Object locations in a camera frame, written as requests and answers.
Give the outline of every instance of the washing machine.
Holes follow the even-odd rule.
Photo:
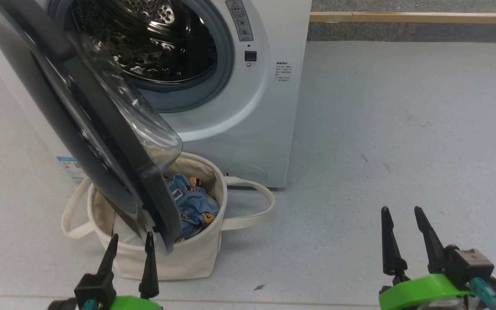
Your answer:
[[[33,0],[4,2],[0,76],[51,152],[81,178],[82,167],[40,111],[53,96],[47,79],[9,24],[9,16],[39,19],[29,16]],[[110,54],[184,151],[225,175],[285,186],[311,0],[36,2],[44,23],[87,35]],[[49,34],[40,36],[58,47]]]

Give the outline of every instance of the wooden strip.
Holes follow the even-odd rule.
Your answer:
[[[311,12],[313,23],[496,24],[496,13],[474,12]]]

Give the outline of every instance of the blue clothing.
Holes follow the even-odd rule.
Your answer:
[[[181,239],[189,239],[209,226],[219,213],[218,206],[208,202],[206,190],[200,180],[174,174],[168,181],[177,208],[181,214]]]

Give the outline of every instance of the canvas laundry basket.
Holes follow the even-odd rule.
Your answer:
[[[201,184],[219,205],[215,220],[201,233],[191,239],[176,243],[174,251],[165,256],[157,251],[158,278],[160,280],[185,280],[208,277],[213,271],[215,259],[221,246],[221,232],[242,229],[261,223],[275,206],[275,197],[265,186],[236,177],[224,177],[219,169],[207,159],[189,153],[181,153],[166,175],[182,173],[197,176]],[[235,218],[224,218],[227,206],[227,185],[247,185],[257,189],[269,201],[267,210]],[[82,196],[88,190],[87,212],[89,222],[71,229],[71,219]],[[106,249],[110,243],[115,212],[89,179],[85,179],[70,198],[62,216],[62,229],[73,239],[84,237],[94,231]],[[115,272],[126,278],[141,279],[146,253],[144,246],[118,242],[114,259]]]

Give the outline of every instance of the basket handle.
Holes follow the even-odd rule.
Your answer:
[[[94,231],[93,225],[89,222],[71,229],[72,218],[74,217],[81,198],[84,196],[85,192],[87,192],[89,185],[91,185],[91,180],[89,178],[85,178],[83,181],[81,181],[77,190],[70,197],[68,203],[66,204],[65,211],[62,214],[62,231],[65,233],[65,235],[67,235],[67,237],[70,237],[72,239],[79,239]]]
[[[268,216],[270,215],[271,211],[273,210],[276,204],[275,196],[268,188],[261,185],[260,183],[239,179],[236,177],[224,177],[224,178],[227,185],[252,186],[252,188],[257,189],[267,198],[270,205],[269,208],[267,208],[267,210],[265,210],[264,212],[260,212],[258,214],[224,219],[221,227],[222,231],[234,231],[237,229],[247,228],[259,224],[264,220],[266,220],[266,218],[268,218]]]

